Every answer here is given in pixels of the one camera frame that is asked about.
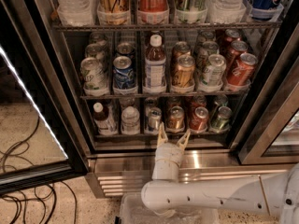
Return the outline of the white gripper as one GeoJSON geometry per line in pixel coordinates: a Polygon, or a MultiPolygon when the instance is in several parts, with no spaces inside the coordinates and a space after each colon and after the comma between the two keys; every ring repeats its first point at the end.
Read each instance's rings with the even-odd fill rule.
{"type": "Polygon", "coordinates": [[[153,180],[178,180],[178,171],[190,134],[191,131],[187,130],[176,144],[167,143],[168,137],[164,129],[164,123],[160,124],[155,152],[155,165],[152,173],[153,180]]]}

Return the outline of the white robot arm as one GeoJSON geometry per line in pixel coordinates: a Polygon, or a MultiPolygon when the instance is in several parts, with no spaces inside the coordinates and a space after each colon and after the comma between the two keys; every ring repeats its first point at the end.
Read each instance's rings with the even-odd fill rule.
{"type": "Polygon", "coordinates": [[[299,224],[299,165],[277,175],[180,183],[178,171],[190,132],[176,143],[159,126],[151,181],[141,190],[143,204],[158,216],[171,217],[181,206],[254,212],[279,217],[279,224],[299,224]]]}

